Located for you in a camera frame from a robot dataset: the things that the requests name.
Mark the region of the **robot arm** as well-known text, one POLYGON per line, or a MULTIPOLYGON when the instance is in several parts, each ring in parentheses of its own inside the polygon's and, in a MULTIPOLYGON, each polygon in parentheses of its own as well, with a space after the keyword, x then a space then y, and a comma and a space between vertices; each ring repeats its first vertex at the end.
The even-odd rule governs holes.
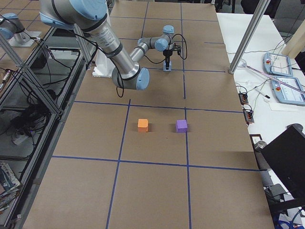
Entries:
POLYGON ((112 60, 113 83, 122 89, 145 90, 150 81, 149 70, 139 65, 149 49, 160 52, 172 47, 174 27, 166 25, 159 37, 141 38, 132 53, 128 53, 107 22, 104 0, 42 0, 41 21, 49 26, 72 30, 75 25, 93 38, 112 60))

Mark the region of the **grey robot base mount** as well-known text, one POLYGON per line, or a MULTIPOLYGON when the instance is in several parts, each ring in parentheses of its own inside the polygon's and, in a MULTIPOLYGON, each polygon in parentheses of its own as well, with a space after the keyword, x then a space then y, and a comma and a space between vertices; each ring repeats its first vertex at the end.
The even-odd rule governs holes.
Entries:
POLYGON ((28 31, 15 13, 0 16, 0 34, 14 47, 30 47, 41 31, 28 31))

